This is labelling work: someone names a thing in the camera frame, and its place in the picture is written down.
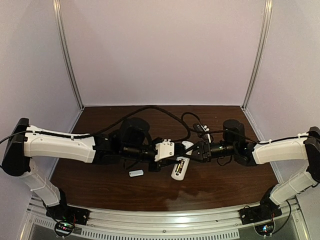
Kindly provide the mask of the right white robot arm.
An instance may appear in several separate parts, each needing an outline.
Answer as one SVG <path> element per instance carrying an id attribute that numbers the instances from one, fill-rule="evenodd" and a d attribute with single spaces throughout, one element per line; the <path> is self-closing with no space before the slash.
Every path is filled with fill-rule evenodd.
<path id="1" fill-rule="evenodd" d="M 306 169 L 267 190 L 259 204 L 264 214 L 272 213 L 289 198 L 320 182 L 320 129 L 316 126 L 296 136 L 257 142 L 245 136 L 245 126 L 241 122 L 228 119 L 223 122 L 222 138 L 219 143 L 199 141 L 184 152 L 191 151 L 190 158 L 200 163 L 231 156 L 246 167 L 277 161 L 308 162 Z"/>

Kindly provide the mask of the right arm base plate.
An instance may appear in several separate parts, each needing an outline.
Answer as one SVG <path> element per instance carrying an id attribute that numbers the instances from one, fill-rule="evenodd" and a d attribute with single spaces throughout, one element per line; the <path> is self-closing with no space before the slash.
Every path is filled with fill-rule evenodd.
<path id="1" fill-rule="evenodd" d="M 277 205 L 260 204 L 257 206 L 245 206 L 239 211 L 241 223 L 243 225 L 271 220 L 282 215 L 282 211 Z"/>

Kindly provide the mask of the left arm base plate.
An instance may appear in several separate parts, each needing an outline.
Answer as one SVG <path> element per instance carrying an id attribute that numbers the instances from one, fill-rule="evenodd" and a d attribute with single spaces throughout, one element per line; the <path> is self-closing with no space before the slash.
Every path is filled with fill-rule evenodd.
<path id="1" fill-rule="evenodd" d="M 56 221 L 66 221 L 85 226 L 89 219 L 90 211 L 85 208 L 56 205 L 45 207 L 46 215 Z"/>

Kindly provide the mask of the white remote control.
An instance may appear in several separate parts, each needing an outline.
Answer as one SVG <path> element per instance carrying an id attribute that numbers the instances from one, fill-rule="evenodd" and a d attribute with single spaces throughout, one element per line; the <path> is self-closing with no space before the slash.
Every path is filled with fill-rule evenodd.
<path id="1" fill-rule="evenodd" d="M 185 146 L 186 149 L 188 149 L 194 145 L 190 141 L 183 141 L 182 144 Z M 193 152 L 193 150 L 191 149 L 188 152 L 186 152 L 185 154 L 187 156 L 191 156 L 192 152 Z M 173 169 L 171 172 L 171 178 L 176 181 L 182 181 L 185 178 L 185 175 L 186 175 L 186 172 L 187 172 L 187 169 L 189 166 L 190 158 L 185 157 L 185 156 L 181 156 L 181 157 L 178 157 L 176 160 L 178 160 L 178 163 L 173 166 Z"/>

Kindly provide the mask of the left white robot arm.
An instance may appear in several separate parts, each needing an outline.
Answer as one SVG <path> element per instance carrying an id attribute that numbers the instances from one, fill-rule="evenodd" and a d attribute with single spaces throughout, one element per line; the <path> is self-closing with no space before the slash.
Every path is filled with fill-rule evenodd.
<path id="1" fill-rule="evenodd" d="M 86 164 L 108 165 L 120 159 L 145 162 L 152 171 L 163 166 L 183 164 L 185 154 L 191 154 L 189 141 L 152 139 L 150 125 L 143 119 L 125 119 L 119 129 L 108 135 L 67 134 L 47 131 L 21 118 L 7 141 L 1 167 L 5 173 L 20 177 L 44 203 L 55 218 L 66 219 L 74 214 L 67 204 L 64 191 L 43 176 L 33 157 L 53 157 L 80 161 Z"/>

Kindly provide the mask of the white battery cover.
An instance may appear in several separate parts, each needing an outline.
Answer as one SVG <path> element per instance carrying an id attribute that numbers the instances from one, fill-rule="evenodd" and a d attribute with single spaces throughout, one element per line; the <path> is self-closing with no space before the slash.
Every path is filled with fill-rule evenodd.
<path id="1" fill-rule="evenodd" d="M 144 175 L 144 171 L 142 169 L 130 171 L 129 176 L 131 178 L 140 177 Z"/>

